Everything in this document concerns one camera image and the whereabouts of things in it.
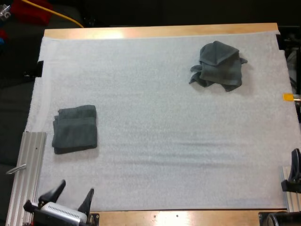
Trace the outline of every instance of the yellow cable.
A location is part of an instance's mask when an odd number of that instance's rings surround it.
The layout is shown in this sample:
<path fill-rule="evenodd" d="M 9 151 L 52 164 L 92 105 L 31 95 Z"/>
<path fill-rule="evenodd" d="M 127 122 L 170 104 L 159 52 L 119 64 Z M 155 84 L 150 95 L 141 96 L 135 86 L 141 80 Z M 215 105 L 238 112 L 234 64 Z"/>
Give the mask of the yellow cable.
<path fill-rule="evenodd" d="M 73 20 L 73 19 L 70 18 L 70 17 L 67 17 L 67 16 L 65 16 L 65 15 L 63 15 L 63 14 L 57 13 L 57 12 L 55 12 L 55 11 L 52 11 L 52 10 L 50 10 L 50 9 L 48 9 L 48 8 L 39 6 L 39 5 L 37 5 L 37 4 L 35 4 L 35 3 L 32 3 L 32 2 L 30 2 L 30 1 L 28 1 L 28 0 L 22 0 L 22 1 L 25 2 L 25 3 L 27 3 L 27 4 L 30 4 L 30 5 L 32 5 L 32 6 L 35 6 L 35 7 L 37 7 L 37 8 L 40 8 L 40 9 L 42 9 L 42 10 L 45 10 L 45 11 L 47 11 L 47 12 L 49 12 L 49 13 L 52 13 L 52 14 L 55 14 L 55 15 L 60 16 L 60 17 L 62 17 L 62 18 L 65 18 L 65 19 L 67 19 L 67 20 L 70 20 L 70 21 L 76 23 L 76 24 L 77 24 L 78 26 L 80 26 L 81 28 L 84 28 L 83 25 L 81 25 L 79 22 L 77 22 L 76 20 Z"/>

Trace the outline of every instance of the red object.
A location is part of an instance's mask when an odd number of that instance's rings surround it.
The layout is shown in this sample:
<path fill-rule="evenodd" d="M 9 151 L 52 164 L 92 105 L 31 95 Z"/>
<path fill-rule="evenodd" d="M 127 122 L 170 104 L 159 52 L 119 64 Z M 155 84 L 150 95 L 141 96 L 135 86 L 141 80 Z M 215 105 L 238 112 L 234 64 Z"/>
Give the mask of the red object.
<path fill-rule="evenodd" d="M 52 5 L 46 0 L 29 0 L 32 3 L 42 7 L 52 9 Z M 29 5 L 21 0 L 14 0 L 11 5 L 10 12 L 18 19 L 18 21 L 29 24 L 48 25 L 52 16 L 51 13 L 44 11 L 35 6 Z"/>
<path fill-rule="evenodd" d="M 0 38 L 2 38 L 3 40 L 8 39 L 8 35 L 6 34 L 6 32 L 4 30 L 0 30 Z"/>

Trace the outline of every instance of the gray towel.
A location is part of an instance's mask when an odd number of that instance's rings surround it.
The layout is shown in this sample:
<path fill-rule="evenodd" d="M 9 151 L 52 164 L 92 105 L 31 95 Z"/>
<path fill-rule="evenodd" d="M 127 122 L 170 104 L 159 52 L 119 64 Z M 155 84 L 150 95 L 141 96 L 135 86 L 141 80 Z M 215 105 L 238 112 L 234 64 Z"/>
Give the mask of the gray towel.
<path fill-rule="evenodd" d="M 60 109 L 53 121 L 52 146 L 56 154 L 97 147 L 96 108 L 84 105 Z"/>
<path fill-rule="evenodd" d="M 190 70 L 196 72 L 190 83 L 203 87 L 221 84 L 227 92 L 241 86 L 241 65 L 247 60 L 239 57 L 239 50 L 222 42 L 214 41 L 200 51 L 200 64 Z"/>

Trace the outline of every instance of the metal handle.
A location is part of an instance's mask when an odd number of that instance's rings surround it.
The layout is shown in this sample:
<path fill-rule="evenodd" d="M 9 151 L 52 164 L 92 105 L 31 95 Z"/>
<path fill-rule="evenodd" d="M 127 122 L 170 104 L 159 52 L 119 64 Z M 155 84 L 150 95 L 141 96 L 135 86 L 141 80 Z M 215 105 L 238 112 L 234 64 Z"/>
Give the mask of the metal handle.
<path fill-rule="evenodd" d="M 14 174 L 14 173 L 17 173 L 19 170 L 23 170 L 26 168 L 26 163 L 24 163 L 23 165 L 21 166 L 18 166 L 18 167 L 15 167 L 9 171 L 6 172 L 6 174 Z"/>

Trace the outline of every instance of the table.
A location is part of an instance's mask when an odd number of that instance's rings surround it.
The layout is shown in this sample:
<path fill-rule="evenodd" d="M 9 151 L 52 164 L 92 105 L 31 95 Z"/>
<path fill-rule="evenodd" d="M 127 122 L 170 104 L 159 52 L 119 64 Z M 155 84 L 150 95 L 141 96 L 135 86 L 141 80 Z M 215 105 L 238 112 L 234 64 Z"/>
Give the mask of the table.
<path fill-rule="evenodd" d="M 278 30 L 276 23 L 217 24 L 161 27 L 119 27 L 45 30 L 44 36 L 58 39 L 124 39 L 208 34 L 237 34 Z M 182 210 L 95 212 L 101 226 L 258 226 L 263 210 Z"/>

